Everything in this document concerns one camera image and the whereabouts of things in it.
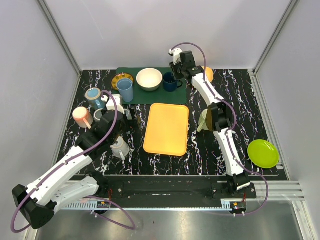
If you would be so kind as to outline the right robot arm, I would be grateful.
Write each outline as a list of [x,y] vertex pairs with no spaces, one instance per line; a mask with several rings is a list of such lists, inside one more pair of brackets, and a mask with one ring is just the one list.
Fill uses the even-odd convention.
[[233,138],[236,115],[232,106],[215,90],[207,78],[204,68],[197,66],[191,51],[180,48],[170,49],[173,57],[169,64],[173,75],[180,80],[185,78],[200,93],[207,105],[205,122],[217,139],[226,166],[226,188],[228,195],[239,198],[250,186],[248,174],[240,164],[240,157]]

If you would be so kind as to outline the pale green mug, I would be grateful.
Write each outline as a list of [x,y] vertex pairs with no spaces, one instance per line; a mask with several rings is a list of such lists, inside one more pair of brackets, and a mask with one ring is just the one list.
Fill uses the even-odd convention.
[[202,113],[200,114],[199,120],[198,120],[198,127],[197,127],[197,132],[201,132],[201,131],[208,131],[209,128],[206,124],[206,116],[207,116],[207,112],[208,110],[205,109],[204,111],[202,111]]

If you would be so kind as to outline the pink mug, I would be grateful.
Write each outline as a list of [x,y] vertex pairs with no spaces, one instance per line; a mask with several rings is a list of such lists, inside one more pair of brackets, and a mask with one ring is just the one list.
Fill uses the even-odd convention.
[[72,117],[80,128],[89,130],[92,128],[94,120],[87,108],[83,106],[77,107],[73,110]]

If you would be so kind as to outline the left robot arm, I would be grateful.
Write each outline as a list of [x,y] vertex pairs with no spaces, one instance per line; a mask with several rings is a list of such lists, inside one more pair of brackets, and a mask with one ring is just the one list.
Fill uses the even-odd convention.
[[27,186],[18,184],[12,190],[16,209],[10,229],[14,233],[18,214],[33,229],[42,228],[67,205],[82,198],[113,197],[115,193],[107,177],[98,171],[89,172],[78,182],[65,187],[76,173],[93,163],[105,148],[115,145],[128,129],[124,111],[105,110],[99,122],[80,135],[69,152],[44,175]]

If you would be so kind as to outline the yellow patterned saucer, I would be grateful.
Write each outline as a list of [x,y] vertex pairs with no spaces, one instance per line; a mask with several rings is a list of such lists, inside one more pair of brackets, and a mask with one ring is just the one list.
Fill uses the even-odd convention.
[[134,77],[132,74],[127,73],[127,72],[121,72],[117,73],[112,79],[111,79],[111,87],[113,90],[118,90],[117,83],[122,80],[122,79],[129,79],[134,82]]

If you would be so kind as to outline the blue butterfly mug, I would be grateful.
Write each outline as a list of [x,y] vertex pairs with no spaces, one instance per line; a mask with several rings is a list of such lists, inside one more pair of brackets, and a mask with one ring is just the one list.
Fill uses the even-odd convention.
[[103,109],[105,102],[102,101],[101,90],[97,87],[92,87],[85,92],[85,98],[94,110]]

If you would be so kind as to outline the yellow plastic tray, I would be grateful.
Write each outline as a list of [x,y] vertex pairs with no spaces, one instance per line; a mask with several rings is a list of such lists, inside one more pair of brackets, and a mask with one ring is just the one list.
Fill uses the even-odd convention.
[[150,154],[181,157],[187,152],[189,109],[185,105],[150,106],[143,149]]

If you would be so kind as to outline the light blue mug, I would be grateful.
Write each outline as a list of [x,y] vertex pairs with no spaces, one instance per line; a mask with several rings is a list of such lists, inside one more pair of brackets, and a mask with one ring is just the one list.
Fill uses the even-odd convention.
[[115,143],[110,146],[112,154],[123,161],[126,159],[126,156],[130,152],[129,145],[125,142],[125,140],[119,136]]

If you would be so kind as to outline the yellow square bowl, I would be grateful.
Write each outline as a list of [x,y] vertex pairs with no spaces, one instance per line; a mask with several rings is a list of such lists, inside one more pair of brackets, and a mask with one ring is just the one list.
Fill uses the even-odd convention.
[[205,71],[205,74],[206,74],[206,77],[207,77],[208,81],[210,83],[212,83],[213,80],[214,80],[214,71],[213,71],[213,69],[208,67],[208,66],[206,66],[206,67],[202,66],[202,68]]

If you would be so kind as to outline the navy blue mug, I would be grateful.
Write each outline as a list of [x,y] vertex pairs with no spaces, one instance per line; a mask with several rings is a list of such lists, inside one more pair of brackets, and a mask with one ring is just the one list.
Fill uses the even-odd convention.
[[174,92],[183,85],[183,82],[180,79],[175,79],[172,72],[165,73],[162,82],[164,90],[169,93]]

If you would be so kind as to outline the light blue plastic cup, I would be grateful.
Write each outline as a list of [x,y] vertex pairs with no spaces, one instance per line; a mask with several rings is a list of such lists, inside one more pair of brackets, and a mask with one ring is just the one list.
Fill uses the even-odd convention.
[[134,98],[133,82],[129,78],[120,79],[116,87],[125,102],[131,102]]

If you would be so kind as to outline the grey white-inside mug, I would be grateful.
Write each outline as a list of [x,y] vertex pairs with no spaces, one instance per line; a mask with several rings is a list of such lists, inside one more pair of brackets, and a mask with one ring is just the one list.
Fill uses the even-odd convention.
[[126,115],[126,118],[130,121],[133,119],[131,111],[129,109],[124,109],[124,113]]

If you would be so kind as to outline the dark grey mug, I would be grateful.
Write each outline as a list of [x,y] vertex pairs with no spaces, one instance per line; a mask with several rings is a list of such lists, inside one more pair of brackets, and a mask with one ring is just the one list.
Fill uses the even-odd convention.
[[95,120],[95,122],[99,123],[101,121],[101,118],[103,116],[103,109],[97,109],[94,114],[93,114],[93,118]]

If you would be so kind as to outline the dark green mat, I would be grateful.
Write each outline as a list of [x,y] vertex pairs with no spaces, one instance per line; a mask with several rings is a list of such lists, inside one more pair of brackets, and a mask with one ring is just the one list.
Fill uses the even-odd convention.
[[131,102],[122,101],[123,105],[152,105],[154,103],[163,104],[186,104],[187,103],[187,88],[186,80],[181,80],[182,86],[177,88],[173,92],[165,91],[163,83],[160,83],[160,87],[152,92],[143,90],[136,81],[137,74],[143,70],[143,67],[119,67],[116,70],[118,74],[130,74],[134,79],[133,83],[133,100]]

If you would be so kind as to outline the lime green plate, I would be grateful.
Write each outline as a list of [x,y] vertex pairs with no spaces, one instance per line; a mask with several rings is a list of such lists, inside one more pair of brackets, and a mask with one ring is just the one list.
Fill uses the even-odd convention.
[[276,147],[269,141],[257,139],[247,148],[249,159],[259,168],[271,169],[277,165],[280,155]]

